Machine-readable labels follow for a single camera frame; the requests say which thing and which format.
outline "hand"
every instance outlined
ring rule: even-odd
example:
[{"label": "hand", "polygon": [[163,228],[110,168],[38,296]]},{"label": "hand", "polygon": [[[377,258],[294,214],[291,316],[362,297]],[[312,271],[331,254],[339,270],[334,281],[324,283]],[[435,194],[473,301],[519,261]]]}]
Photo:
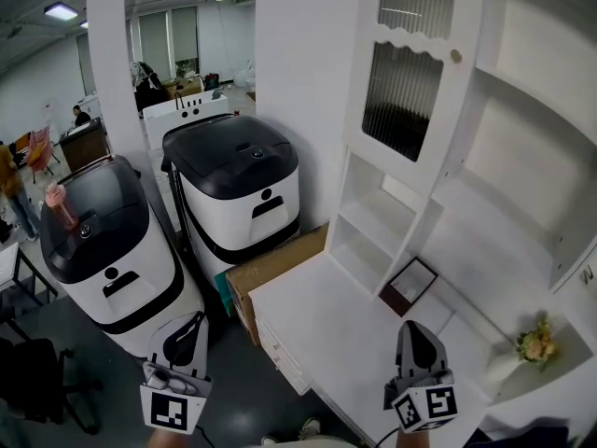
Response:
[{"label": "hand", "polygon": [[417,431],[405,433],[402,428],[398,431],[396,448],[429,448],[429,432]]},{"label": "hand", "polygon": [[149,439],[147,448],[188,448],[188,436],[167,431],[165,429],[156,429]]}]

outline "pink object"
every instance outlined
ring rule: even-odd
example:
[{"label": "pink object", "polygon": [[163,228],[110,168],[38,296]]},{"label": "pink object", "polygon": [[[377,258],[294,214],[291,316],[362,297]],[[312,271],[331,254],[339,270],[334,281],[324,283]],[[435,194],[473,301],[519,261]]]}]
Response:
[{"label": "pink object", "polygon": [[[39,153],[39,158],[35,161],[30,161],[34,154],[35,148],[44,145]],[[52,144],[49,141],[49,126],[46,126],[43,130],[31,132],[29,135],[29,151],[25,156],[25,162],[31,168],[33,173],[43,171],[48,167],[49,159],[52,157]]]},{"label": "pink object", "polygon": [[78,216],[66,199],[66,189],[62,184],[49,183],[46,188],[46,204],[62,225],[69,231],[78,224]]}]

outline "black and white marker cube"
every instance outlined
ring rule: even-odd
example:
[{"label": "black and white marker cube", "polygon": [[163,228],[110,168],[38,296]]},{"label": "black and white marker cube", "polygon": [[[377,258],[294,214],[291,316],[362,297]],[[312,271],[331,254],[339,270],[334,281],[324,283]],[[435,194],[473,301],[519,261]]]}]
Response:
[{"label": "black and white marker cube", "polygon": [[409,388],[394,408],[405,433],[442,427],[458,415],[454,385]]},{"label": "black and white marker cube", "polygon": [[191,397],[141,385],[143,417],[149,427],[190,435],[205,406],[204,397]]}]

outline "cabinet knob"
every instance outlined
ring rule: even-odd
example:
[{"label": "cabinet knob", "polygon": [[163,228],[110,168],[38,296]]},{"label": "cabinet knob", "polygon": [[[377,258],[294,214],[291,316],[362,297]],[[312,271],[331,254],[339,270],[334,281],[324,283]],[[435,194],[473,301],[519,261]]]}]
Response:
[{"label": "cabinet knob", "polygon": [[459,63],[463,60],[463,54],[460,51],[458,51],[457,49],[453,49],[450,52],[450,57],[451,57],[451,60],[455,63]]}]

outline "black cable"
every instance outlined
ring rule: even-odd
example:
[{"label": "black cable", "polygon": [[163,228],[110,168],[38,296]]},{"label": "black cable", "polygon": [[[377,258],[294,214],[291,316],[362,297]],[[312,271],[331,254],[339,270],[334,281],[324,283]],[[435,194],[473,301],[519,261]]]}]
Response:
[{"label": "black cable", "polygon": [[205,434],[205,430],[202,427],[200,427],[199,425],[196,425],[195,428],[198,429],[201,432],[201,434],[205,438],[205,441],[207,441],[207,444],[210,445],[212,448],[215,448],[215,446],[211,442],[211,440],[209,438],[207,438],[207,435]]},{"label": "black cable", "polygon": [[378,443],[375,445],[375,448],[380,448],[380,446],[382,446],[382,443],[386,441],[388,438],[390,438],[392,435],[394,435],[399,429],[400,427],[396,427],[392,431],[390,431],[387,435],[385,435],[381,440],[378,441]]}]

